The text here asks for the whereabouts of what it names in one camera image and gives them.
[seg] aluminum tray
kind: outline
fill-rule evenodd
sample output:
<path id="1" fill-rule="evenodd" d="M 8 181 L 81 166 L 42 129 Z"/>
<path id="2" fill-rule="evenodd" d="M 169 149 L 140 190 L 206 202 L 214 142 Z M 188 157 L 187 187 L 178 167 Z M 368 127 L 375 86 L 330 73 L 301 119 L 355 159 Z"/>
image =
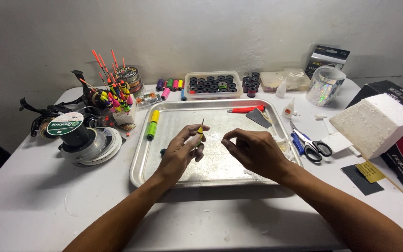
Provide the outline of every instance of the aluminum tray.
<path id="1" fill-rule="evenodd" d="M 255 123 L 245 114 L 227 113 L 228 109 L 252 106 L 266 106 L 265 114 L 273 120 L 273 125 L 266 129 Z M 146 132 L 152 117 L 152 112 L 160 111 L 160 119 L 152 141 L 146 139 Z M 135 186 L 142 185 L 155 172 L 161 162 L 160 150 L 167 148 L 169 142 L 178 132 L 189 124 L 201 123 L 210 127 L 204 132 L 206 136 L 203 159 L 196 163 L 192 161 L 175 187 L 203 186 L 237 186 L 237 185 L 275 185 L 274 181 L 255 181 L 243 173 L 243 166 L 229 154 L 221 144 L 225 133 L 241 128 L 244 130 L 264 131 L 290 139 L 281 119 L 272 104 L 260 99 L 227 99 L 161 102 L 150 107 L 144 126 L 142 127 L 135 156 L 130 167 L 130 180 Z M 302 166 L 293 143 L 290 148 L 295 156 L 295 162 Z"/>

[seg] pink thread spool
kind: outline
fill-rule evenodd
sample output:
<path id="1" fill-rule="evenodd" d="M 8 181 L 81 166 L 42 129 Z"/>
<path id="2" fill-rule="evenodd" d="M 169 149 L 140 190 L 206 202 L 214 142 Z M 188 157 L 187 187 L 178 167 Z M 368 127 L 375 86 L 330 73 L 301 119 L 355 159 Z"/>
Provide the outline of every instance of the pink thread spool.
<path id="1" fill-rule="evenodd" d="M 170 88 L 165 88 L 163 91 L 163 94 L 161 94 L 161 99 L 162 100 L 167 100 L 167 97 L 169 96 L 169 94 L 171 93 L 171 89 Z"/>
<path id="2" fill-rule="evenodd" d="M 172 84 L 172 91 L 177 91 L 178 90 L 178 80 L 174 80 L 174 83 Z"/>

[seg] glue bottle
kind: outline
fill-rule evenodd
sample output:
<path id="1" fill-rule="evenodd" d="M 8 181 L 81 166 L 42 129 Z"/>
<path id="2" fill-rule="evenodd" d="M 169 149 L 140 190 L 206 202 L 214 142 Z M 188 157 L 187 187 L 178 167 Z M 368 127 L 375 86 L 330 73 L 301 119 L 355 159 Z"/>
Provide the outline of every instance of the glue bottle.
<path id="1" fill-rule="evenodd" d="M 284 107 L 283 113 L 281 114 L 283 117 L 290 119 L 293 115 L 293 111 L 295 110 L 295 98 L 291 102 Z"/>
<path id="2" fill-rule="evenodd" d="M 286 78 L 284 78 L 281 85 L 279 85 L 279 87 L 276 89 L 275 95 L 279 98 L 284 98 L 286 89 L 287 89 L 287 81 L 286 81 Z"/>

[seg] black sandpaper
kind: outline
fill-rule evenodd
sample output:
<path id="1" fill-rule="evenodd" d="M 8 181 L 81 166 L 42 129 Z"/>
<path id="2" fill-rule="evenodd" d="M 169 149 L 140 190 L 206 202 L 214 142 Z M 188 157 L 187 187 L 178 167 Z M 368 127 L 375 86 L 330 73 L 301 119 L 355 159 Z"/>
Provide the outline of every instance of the black sandpaper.
<path id="1" fill-rule="evenodd" d="M 259 123 L 262 127 L 266 129 L 268 129 L 271 126 L 271 123 L 262 115 L 261 111 L 257 108 L 248 112 L 245 116 Z"/>
<path id="2" fill-rule="evenodd" d="M 365 196 L 384 190 L 379 183 L 370 183 L 355 165 L 343 167 L 341 170 Z"/>

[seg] red utility knife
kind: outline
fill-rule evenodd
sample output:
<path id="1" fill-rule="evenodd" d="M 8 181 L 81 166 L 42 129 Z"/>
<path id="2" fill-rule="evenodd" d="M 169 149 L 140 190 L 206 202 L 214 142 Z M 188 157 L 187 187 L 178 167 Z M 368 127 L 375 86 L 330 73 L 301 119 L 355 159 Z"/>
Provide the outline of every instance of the red utility knife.
<path id="1" fill-rule="evenodd" d="M 253 109 L 259 109 L 261 112 L 264 112 L 265 106 L 264 106 L 264 105 L 261 105 L 261 106 L 249 107 L 249 108 L 233 108 L 233 109 L 227 110 L 227 112 L 228 112 L 228 113 L 241 113 L 241 114 L 245 114 L 245 113 L 248 113 L 248 112 L 250 112 L 250 111 L 253 111 Z"/>

